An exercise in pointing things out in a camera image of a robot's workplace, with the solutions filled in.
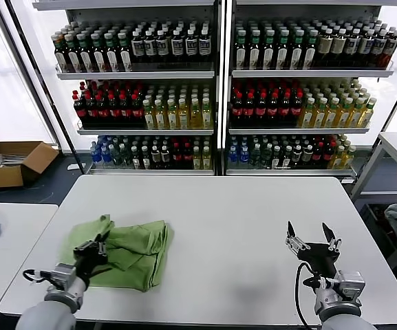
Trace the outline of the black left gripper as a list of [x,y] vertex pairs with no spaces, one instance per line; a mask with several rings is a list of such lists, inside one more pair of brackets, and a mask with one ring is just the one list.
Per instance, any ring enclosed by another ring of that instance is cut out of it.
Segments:
[[108,272],[107,244],[111,230],[97,234],[93,240],[88,240],[73,249],[76,275],[84,281]]

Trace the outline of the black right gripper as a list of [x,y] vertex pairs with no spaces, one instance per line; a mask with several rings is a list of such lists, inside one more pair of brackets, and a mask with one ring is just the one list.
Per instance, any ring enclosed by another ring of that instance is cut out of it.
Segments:
[[342,240],[336,238],[333,230],[322,223],[326,243],[305,243],[294,231],[290,221],[287,225],[286,245],[300,261],[305,261],[315,275],[334,278],[336,275],[335,262],[339,258]]

